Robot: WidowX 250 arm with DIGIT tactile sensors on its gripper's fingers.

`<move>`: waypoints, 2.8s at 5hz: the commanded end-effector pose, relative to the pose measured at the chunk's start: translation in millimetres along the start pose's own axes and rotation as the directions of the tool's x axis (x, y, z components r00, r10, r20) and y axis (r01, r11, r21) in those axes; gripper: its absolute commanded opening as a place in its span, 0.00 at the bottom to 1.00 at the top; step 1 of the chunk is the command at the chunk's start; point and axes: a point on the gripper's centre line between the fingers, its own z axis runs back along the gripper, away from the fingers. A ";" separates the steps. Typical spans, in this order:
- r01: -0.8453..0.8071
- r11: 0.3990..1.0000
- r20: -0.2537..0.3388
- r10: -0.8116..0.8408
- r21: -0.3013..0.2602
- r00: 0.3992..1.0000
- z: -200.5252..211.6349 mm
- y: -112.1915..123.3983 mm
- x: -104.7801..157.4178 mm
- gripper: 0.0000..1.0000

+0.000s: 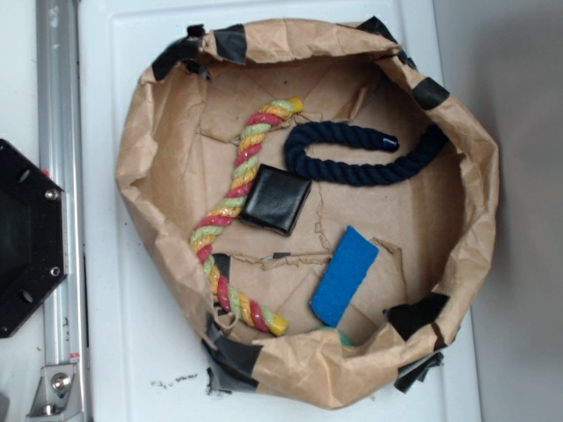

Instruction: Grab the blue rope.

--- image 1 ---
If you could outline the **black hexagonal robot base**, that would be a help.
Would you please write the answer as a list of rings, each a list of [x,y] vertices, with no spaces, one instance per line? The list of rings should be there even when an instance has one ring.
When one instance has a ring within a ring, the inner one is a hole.
[[[14,335],[67,275],[64,191],[1,141],[1,337]]]

